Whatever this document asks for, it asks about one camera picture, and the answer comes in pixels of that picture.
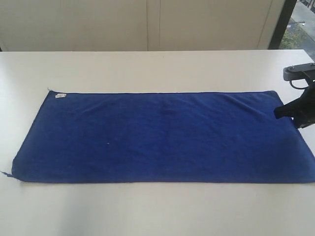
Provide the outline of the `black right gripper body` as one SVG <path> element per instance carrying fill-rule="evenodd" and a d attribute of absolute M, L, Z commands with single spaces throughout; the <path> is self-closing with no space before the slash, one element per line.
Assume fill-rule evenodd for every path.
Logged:
<path fill-rule="evenodd" d="M 297 114 L 293 118 L 296 128 L 306 128 L 315 123 L 315 81 L 306 80 L 308 86 L 299 88 L 291 83 L 294 89 L 303 90 L 302 95 L 297 99 Z"/>

